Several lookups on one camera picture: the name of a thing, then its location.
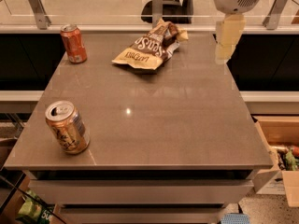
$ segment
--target soda can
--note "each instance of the soda can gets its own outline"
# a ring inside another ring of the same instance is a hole
[[[60,35],[71,63],[84,63],[87,59],[86,49],[82,42],[79,28],[73,24],[67,24],[61,28]]]
[[[71,102],[55,102],[49,105],[45,115],[46,123],[66,153],[78,154],[86,149],[90,137],[81,115]]]

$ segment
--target metal post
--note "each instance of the metal post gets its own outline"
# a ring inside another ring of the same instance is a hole
[[[163,15],[163,0],[152,0],[152,27],[155,27]]]
[[[41,0],[28,0],[36,18],[36,26],[39,29],[47,29],[51,24]]]
[[[288,0],[275,0],[268,16],[264,19],[263,25],[268,30],[275,30],[278,28],[283,8],[286,6]]]

